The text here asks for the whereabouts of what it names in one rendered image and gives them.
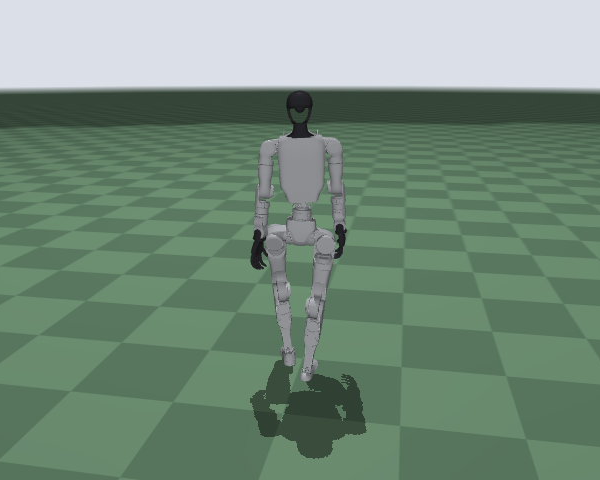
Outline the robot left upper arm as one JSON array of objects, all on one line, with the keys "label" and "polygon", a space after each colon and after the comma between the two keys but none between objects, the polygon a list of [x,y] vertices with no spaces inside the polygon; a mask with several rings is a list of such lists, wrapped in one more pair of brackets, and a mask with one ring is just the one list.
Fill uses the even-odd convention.
[{"label": "robot left upper arm", "polygon": [[274,186],[271,185],[274,161],[271,157],[277,154],[279,139],[264,141],[260,146],[258,159],[259,198],[270,199]]}]

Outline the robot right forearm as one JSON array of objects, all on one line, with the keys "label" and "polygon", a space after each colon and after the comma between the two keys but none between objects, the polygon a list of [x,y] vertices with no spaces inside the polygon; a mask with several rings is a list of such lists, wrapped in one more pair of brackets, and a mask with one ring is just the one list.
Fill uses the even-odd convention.
[{"label": "robot right forearm", "polygon": [[332,217],[334,220],[334,230],[336,231],[336,225],[342,224],[344,230],[346,229],[346,212],[345,212],[345,185],[342,180],[342,194],[334,194],[331,197],[332,203]]}]

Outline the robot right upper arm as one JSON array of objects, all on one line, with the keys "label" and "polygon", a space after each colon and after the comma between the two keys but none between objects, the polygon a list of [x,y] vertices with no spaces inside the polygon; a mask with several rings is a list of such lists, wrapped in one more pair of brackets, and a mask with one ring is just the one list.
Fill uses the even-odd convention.
[{"label": "robot right upper arm", "polygon": [[323,137],[325,152],[328,158],[328,169],[330,180],[327,181],[328,192],[331,194],[342,194],[343,174],[343,148],[340,141],[333,137]]}]

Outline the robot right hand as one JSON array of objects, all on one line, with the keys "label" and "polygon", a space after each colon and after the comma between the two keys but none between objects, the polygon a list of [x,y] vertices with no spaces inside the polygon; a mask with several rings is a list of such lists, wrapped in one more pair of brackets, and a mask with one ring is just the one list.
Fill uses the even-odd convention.
[{"label": "robot right hand", "polygon": [[345,233],[347,232],[347,229],[344,230],[344,227],[342,224],[337,224],[336,225],[336,231],[335,234],[337,234],[339,236],[339,239],[337,240],[337,243],[339,243],[339,248],[337,250],[335,250],[334,254],[334,259],[337,259],[339,257],[341,257],[342,253],[343,253],[343,247],[345,245]]}]

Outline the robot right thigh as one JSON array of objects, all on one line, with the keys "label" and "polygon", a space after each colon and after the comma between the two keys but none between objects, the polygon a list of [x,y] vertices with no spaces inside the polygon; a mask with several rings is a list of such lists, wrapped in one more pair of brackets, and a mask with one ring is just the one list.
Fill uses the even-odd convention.
[{"label": "robot right thigh", "polygon": [[305,313],[318,317],[320,301],[326,299],[329,278],[333,266],[336,239],[328,230],[316,227],[313,255],[313,278],[311,295],[307,298]]}]

